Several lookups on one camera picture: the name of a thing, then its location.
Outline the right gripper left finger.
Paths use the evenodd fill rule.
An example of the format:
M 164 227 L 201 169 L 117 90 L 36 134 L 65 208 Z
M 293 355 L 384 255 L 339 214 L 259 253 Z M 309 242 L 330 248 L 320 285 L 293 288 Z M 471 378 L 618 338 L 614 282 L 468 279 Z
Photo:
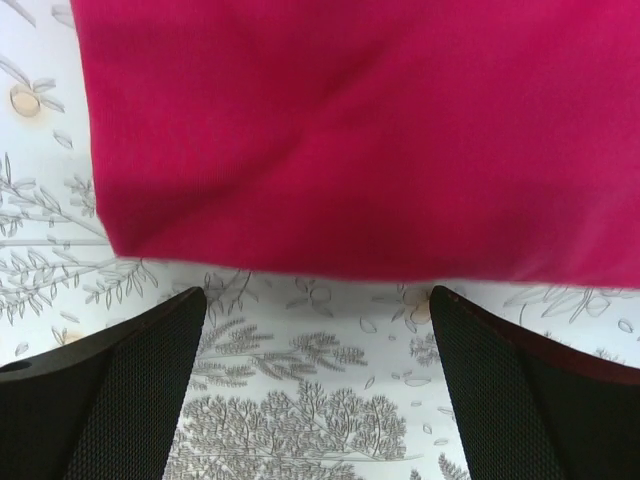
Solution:
M 164 475 L 206 316 L 200 287 L 1 368 L 1 476 Z

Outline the magenta t shirt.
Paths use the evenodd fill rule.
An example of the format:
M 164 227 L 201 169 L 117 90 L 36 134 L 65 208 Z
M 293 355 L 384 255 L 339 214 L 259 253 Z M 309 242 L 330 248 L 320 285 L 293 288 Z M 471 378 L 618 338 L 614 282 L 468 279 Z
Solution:
M 114 251 L 639 284 L 635 1 L 75 1 Z

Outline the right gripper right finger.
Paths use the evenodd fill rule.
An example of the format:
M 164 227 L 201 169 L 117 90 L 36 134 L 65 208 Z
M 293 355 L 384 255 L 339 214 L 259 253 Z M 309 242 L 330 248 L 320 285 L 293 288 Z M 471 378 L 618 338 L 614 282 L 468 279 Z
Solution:
M 471 478 L 638 478 L 638 369 L 503 320 L 444 286 L 429 307 Z

